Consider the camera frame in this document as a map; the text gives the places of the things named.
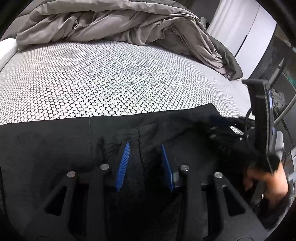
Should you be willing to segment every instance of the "white cabinet door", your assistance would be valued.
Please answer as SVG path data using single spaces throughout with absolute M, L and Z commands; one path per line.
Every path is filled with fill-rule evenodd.
M 250 77 L 261 60 L 274 34 L 275 27 L 276 21 L 260 6 L 252 28 L 235 57 L 242 68 L 244 79 Z
M 221 0 L 208 34 L 235 56 L 252 27 L 259 6 L 256 0 Z

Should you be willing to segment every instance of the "gray bedsheet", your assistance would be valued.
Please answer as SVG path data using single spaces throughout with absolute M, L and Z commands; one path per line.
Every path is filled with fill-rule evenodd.
M 55 0 L 34 9 L 17 34 L 21 49 L 60 39 L 154 42 L 192 55 L 227 78 L 231 75 L 201 20 L 171 0 Z

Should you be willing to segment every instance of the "black cloth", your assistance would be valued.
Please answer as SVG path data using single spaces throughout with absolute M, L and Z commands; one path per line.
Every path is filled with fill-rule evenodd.
M 203 123 L 221 118 L 212 104 L 180 111 L 34 121 L 0 126 L 0 165 L 8 217 L 22 233 L 68 171 L 108 163 L 122 142 L 131 158 L 119 197 L 110 197 L 114 239 L 175 240 L 180 196 L 163 184 L 160 146 L 180 140 L 177 151 L 207 179 L 218 156 L 206 143 Z
M 222 43 L 220 43 L 214 37 L 208 35 L 211 42 L 215 46 L 218 54 L 222 56 L 222 61 L 225 66 L 227 73 L 230 75 L 230 80 L 237 80 L 243 77 L 242 69 L 236 61 L 233 54 L 226 48 Z

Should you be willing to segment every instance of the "mattress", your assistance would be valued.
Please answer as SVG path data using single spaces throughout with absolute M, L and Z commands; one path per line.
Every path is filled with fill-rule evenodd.
M 0 72 L 0 124 L 182 110 L 213 103 L 245 116 L 248 90 L 186 56 L 124 42 L 56 42 L 17 52 Z

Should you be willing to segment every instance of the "screw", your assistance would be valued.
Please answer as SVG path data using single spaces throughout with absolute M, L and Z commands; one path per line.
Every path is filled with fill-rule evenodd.
M 109 169 L 109 165 L 108 164 L 101 165 L 101 170 L 108 170 L 108 169 Z
M 67 177 L 71 178 L 71 177 L 75 177 L 75 172 L 71 171 L 67 173 Z
M 182 165 L 181 166 L 181 170 L 182 171 L 188 171 L 189 170 L 189 166 L 188 165 Z
M 223 174 L 221 172 L 215 172 L 214 176 L 220 179 L 223 177 Z

